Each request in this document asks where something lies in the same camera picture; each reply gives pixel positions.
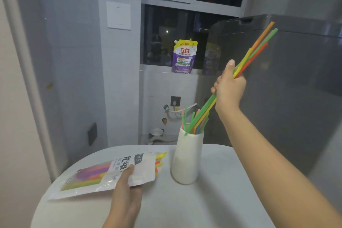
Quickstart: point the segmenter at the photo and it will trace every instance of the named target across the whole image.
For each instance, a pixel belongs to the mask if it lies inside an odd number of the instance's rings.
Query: yellow straw
[[[236,71],[234,72],[233,78],[235,78],[236,75],[239,74],[240,70],[241,70],[242,67],[244,66],[244,64],[245,64],[245,62],[247,61],[248,57],[251,55],[252,51],[253,51],[252,48],[250,48],[250,49],[248,50],[248,52],[246,53],[246,55],[244,56],[244,58],[243,58],[242,61],[240,62],[238,68],[237,68]]]
[[[206,115],[209,113],[210,109],[215,105],[216,103],[216,98],[215,100],[211,103],[211,105],[208,107],[208,109],[206,110],[206,112],[202,115],[202,117],[199,119],[199,121],[196,123],[194,129],[196,130],[197,126],[199,126],[199,124],[203,121],[203,119],[206,117]]]
[[[268,26],[262,32],[262,34],[260,35],[258,40],[256,40],[256,42],[253,44],[252,51],[254,51],[259,46],[259,44],[261,43],[262,39],[267,35],[268,31],[272,28],[273,25],[274,25],[274,22],[271,22],[271,23],[268,24]]]

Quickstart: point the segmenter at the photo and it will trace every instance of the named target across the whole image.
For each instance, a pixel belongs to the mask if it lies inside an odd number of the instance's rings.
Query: gray appliance
[[[229,59],[241,61],[271,21],[279,31],[244,72],[240,107],[278,151],[308,174],[342,118],[342,25],[280,15],[220,21],[208,37],[221,50],[216,76]],[[215,110],[208,125],[205,143],[230,145]]]

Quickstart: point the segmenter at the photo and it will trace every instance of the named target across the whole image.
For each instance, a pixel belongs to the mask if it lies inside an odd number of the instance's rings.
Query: orange straw
[[[252,61],[256,58],[256,56],[258,56],[262,51],[263,49],[268,45],[268,43],[264,43],[260,49],[254,54],[254,56],[252,58],[250,58],[246,63],[245,65],[242,67],[242,69],[240,70],[240,72],[236,75],[235,78],[238,78],[239,76],[241,76],[242,72],[248,67],[248,65],[250,65],[252,63]]]
[[[258,38],[258,40],[253,44],[253,46],[252,46],[252,51],[253,52],[259,46],[259,44],[261,43],[263,38],[267,35],[268,31],[272,28],[273,25],[274,25],[274,22],[269,23],[268,26],[266,27],[266,29],[263,31],[263,33]]]

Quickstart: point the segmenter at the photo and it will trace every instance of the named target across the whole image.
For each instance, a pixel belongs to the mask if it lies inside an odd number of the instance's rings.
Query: white table
[[[79,169],[149,151],[167,151],[168,155],[156,180],[143,186],[135,227],[274,228],[233,148],[203,145],[199,178],[188,186],[176,183],[171,177],[175,148],[175,145],[118,146],[85,157],[47,190],[36,209],[31,228],[100,228],[109,212],[112,190],[47,201],[50,191]]]

